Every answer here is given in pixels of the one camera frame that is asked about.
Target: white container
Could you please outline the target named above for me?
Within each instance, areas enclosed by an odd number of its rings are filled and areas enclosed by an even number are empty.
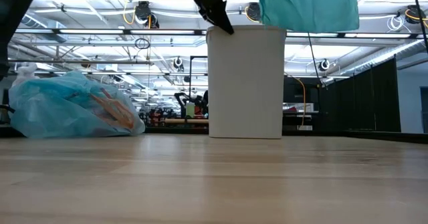
[[[285,32],[262,25],[207,32],[209,136],[281,138]]]

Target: black panel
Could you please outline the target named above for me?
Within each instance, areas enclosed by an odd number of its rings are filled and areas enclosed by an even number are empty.
[[[323,88],[323,130],[400,132],[395,60]]]
[[[354,77],[355,125],[353,130],[375,130],[375,103],[373,102],[372,72]]]
[[[395,59],[372,69],[376,130],[401,132],[400,104]]]

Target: orange cord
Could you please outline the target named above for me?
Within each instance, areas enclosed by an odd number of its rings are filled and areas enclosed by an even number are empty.
[[[420,19],[419,19],[418,17],[413,17],[413,16],[409,15],[409,12],[410,12],[410,9],[406,10],[406,16],[407,16],[407,17],[409,17],[409,18],[411,18],[411,19],[414,19],[414,20],[419,20],[419,21],[420,21]],[[425,25],[425,27],[427,27],[427,28],[428,28],[428,23],[427,23],[427,22],[425,22],[425,21],[427,21],[427,20],[428,20],[428,18],[424,18],[424,19],[422,19],[422,20],[423,20],[423,25]]]

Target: black cable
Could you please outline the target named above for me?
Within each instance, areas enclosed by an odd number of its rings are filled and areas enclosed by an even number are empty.
[[[423,33],[423,41],[425,42],[425,48],[427,49],[427,53],[428,53],[428,39],[427,39],[427,32],[425,31],[425,26],[424,26],[424,21],[423,21],[423,17],[422,17],[422,10],[421,10],[421,6],[419,4],[419,0],[415,0],[416,2],[416,7],[417,7],[417,12],[419,14],[419,20],[421,22],[421,27],[422,27],[422,33]]]
[[[314,48],[312,47],[312,41],[310,39],[310,34],[309,33],[308,33],[308,38],[309,38],[310,51],[312,52],[312,59],[314,60],[314,67],[315,67],[316,77],[318,78],[318,81],[320,82],[320,84],[322,86],[322,82],[321,82],[320,76],[318,75],[318,70],[316,69]]]
[[[142,41],[146,42],[147,46],[145,46],[145,45],[141,46],[141,42]],[[138,49],[148,49],[151,46],[150,41],[147,40],[147,39],[144,39],[144,38],[136,39],[135,42],[134,42],[134,44],[135,44],[135,47],[138,48]]]
[[[136,56],[135,56],[135,63],[138,64],[138,54],[140,53],[141,50],[148,49],[151,46],[151,43],[147,39],[139,38],[139,39],[135,40],[134,44],[135,44],[135,47],[139,49],[139,51],[136,53]]]

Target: wire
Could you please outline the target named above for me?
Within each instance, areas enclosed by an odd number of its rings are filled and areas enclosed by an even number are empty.
[[[320,76],[318,75],[318,70],[316,69],[316,62],[315,62],[315,55],[314,55],[314,48],[312,47],[312,40],[310,39],[310,34],[308,33],[308,38],[309,38],[309,45],[310,45],[310,51],[312,53],[312,60],[314,60],[314,67],[315,67],[315,72],[316,72],[316,77],[318,78],[318,81],[320,82],[321,86],[322,86],[322,81],[320,79]]]
[[[418,21],[420,21],[420,20],[421,20],[421,19],[420,19],[420,18],[418,18],[418,17],[413,17],[413,16],[409,15],[409,12],[410,12],[410,9],[406,10],[406,16],[407,16],[407,17],[409,17],[409,18],[411,18],[411,19],[414,19],[414,20],[418,20]],[[425,22],[425,21],[427,21],[427,20],[428,20],[428,18],[424,18],[424,19],[422,19],[422,21],[423,21],[423,25],[425,25],[425,27],[426,27],[426,28],[428,28],[428,23],[427,23],[427,22]]]
[[[291,76],[291,75],[287,74],[287,72],[284,72],[284,73],[286,73],[287,76],[290,76],[293,79],[299,81],[299,83],[303,87],[303,117],[302,117],[302,125],[300,126],[300,128],[301,128],[301,127],[303,127],[305,125],[305,116],[306,116],[306,88],[305,88],[305,85],[303,84],[303,82],[301,80],[299,80],[298,78],[296,78],[294,76]]]
[[[126,6],[128,6],[128,1],[125,1],[125,8],[123,9],[123,20],[125,20],[125,22],[127,24],[132,25],[134,23],[134,20],[135,20],[135,9],[136,9],[136,6],[134,7],[134,11],[133,11],[133,14],[132,14],[132,21],[131,22],[129,22],[126,19],[126,16],[125,16]]]
[[[147,43],[147,46],[146,45],[141,45],[141,42],[146,42]],[[134,45],[135,45],[135,47],[136,48],[138,48],[138,49],[148,49],[150,46],[151,46],[151,44],[150,44],[150,41],[149,40],[147,40],[147,39],[144,39],[144,38],[139,38],[139,39],[136,39],[135,40],[135,42],[134,42]]]
[[[404,27],[405,29],[407,29],[407,31],[409,31],[409,33],[411,33],[412,31],[410,31],[410,29],[405,25],[405,20],[402,17],[391,17],[388,21],[387,21],[387,27],[389,28],[389,32],[391,31],[399,31],[402,27]]]
[[[249,9],[248,6],[245,7],[245,16],[247,16],[248,20],[250,20],[250,21],[252,21],[254,23],[260,23],[259,21],[252,20],[250,17],[248,17],[248,9]]]
[[[406,16],[407,17],[410,17],[411,19],[414,19],[414,20],[421,20],[421,19],[419,19],[418,17],[413,17],[412,15],[409,15],[409,12],[410,12],[410,9],[408,9],[408,10],[406,10]]]

